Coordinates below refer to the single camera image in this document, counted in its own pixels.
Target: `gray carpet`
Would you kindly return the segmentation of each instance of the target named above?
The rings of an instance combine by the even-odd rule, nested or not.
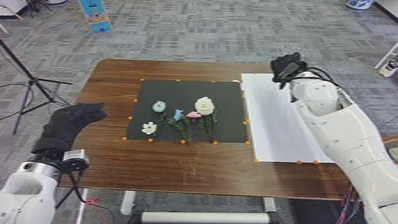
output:
[[[102,35],[90,35],[76,1],[53,7],[51,12],[42,9],[33,18],[24,16],[24,21],[1,21],[10,34],[0,33],[0,38],[30,71],[40,78],[74,83],[60,89],[71,102],[102,58],[266,63],[298,51],[335,77],[381,135],[398,134],[398,120],[392,120],[398,78],[381,78],[373,70],[396,42],[398,25],[374,7],[357,13],[346,9],[342,0],[111,0],[106,9],[111,32]],[[1,55],[0,68],[0,85],[26,80]],[[21,87],[0,88],[0,116],[17,110],[21,95]],[[35,91],[33,105],[40,100]],[[10,135],[14,118],[0,121],[0,185],[30,156],[55,109],[56,106],[42,108],[23,117],[15,136]],[[90,190],[90,197],[101,198],[117,213],[122,192]],[[150,210],[261,211],[255,198],[165,193],[142,193],[136,197]],[[293,223],[289,211],[282,216]],[[53,223],[74,223],[74,218],[72,197]],[[118,213],[117,220],[117,223],[126,220]],[[92,207],[85,209],[81,223],[101,223],[101,211]]]

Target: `green stem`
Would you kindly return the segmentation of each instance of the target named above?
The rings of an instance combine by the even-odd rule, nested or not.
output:
[[[165,116],[166,116],[166,113],[161,113],[161,116],[159,116],[158,121],[156,121],[158,128],[156,128],[156,131],[152,133],[152,137],[156,137],[156,135],[161,131],[161,128],[165,126]]]

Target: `chair leg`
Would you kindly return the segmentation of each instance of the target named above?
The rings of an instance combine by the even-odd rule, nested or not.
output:
[[[3,24],[0,23],[0,29],[3,30],[3,33],[7,33],[8,34],[8,31],[7,31],[7,29],[5,29],[5,27],[3,27]]]

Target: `metal stand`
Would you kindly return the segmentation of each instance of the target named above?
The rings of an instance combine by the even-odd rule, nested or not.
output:
[[[23,64],[21,64],[21,61],[19,59],[15,58],[15,55],[0,39],[0,45],[1,45],[1,48],[3,48],[3,51],[7,52],[10,58],[12,58],[12,61],[28,77],[28,86],[26,86],[26,92],[24,92],[24,97],[23,97],[23,102],[21,102],[21,109],[19,109],[19,113],[17,113],[17,119],[15,119],[15,125],[14,125],[14,131],[12,131],[12,134],[15,134],[15,131],[17,131],[17,126],[19,126],[19,122],[21,122],[21,116],[31,112],[35,109],[39,109],[42,106],[46,106],[49,103],[55,103],[58,104],[60,106],[71,106],[71,104],[67,103],[67,101],[62,99],[62,97],[58,96],[56,94],[56,91],[58,91],[58,86],[60,84],[65,84],[65,85],[71,85],[69,82],[60,82],[60,81],[53,81],[53,80],[47,80],[47,79],[39,79],[33,77],[31,73],[28,72]],[[51,91],[46,86],[40,84],[40,82],[51,82],[56,84],[56,87],[55,87],[55,90]],[[26,106],[26,101],[28,101],[28,92],[30,92],[30,89],[31,89],[31,86],[37,87],[44,97],[46,97],[46,102],[40,103],[33,108],[30,108],[28,110],[24,110],[24,106]]]

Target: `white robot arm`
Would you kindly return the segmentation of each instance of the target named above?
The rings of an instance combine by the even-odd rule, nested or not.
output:
[[[284,74],[284,80],[294,105],[325,155],[355,187],[365,221],[369,224],[396,224],[398,169],[376,127],[342,89],[314,72],[291,73],[293,70]]]
[[[58,169],[33,162],[19,165],[0,191],[0,223],[49,224],[55,214],[53,193],[56,188]]]
[[[35,155],[21,163],[0,190],[0,224],[51,224],[60,174],[71,177],[71,172],[81,174],[88,166],[83,149],[69,151],[74,137],[104,117],[102,104],[78,104],[55,111],[35,142]]]

